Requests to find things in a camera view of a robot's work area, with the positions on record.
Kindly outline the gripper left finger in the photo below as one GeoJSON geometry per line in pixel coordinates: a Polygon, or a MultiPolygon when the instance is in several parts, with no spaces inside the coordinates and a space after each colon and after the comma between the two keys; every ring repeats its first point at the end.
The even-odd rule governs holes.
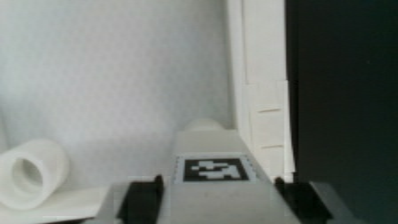
{"type": "Polygon", "coordinates": [[[117,212],[122,224],[156,224],[163,192],[162,176],[156,176],[151,181],[130,183],[117,212]]]}

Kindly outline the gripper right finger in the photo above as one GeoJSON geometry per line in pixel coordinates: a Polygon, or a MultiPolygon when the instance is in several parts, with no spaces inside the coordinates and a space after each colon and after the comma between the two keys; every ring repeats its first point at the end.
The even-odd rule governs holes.
{"type": "Polygon", "coordinates": [[[286,182],[275,178],[274,186],[300,224],[355,224],[355,216],[325,182],[286,182]]]}

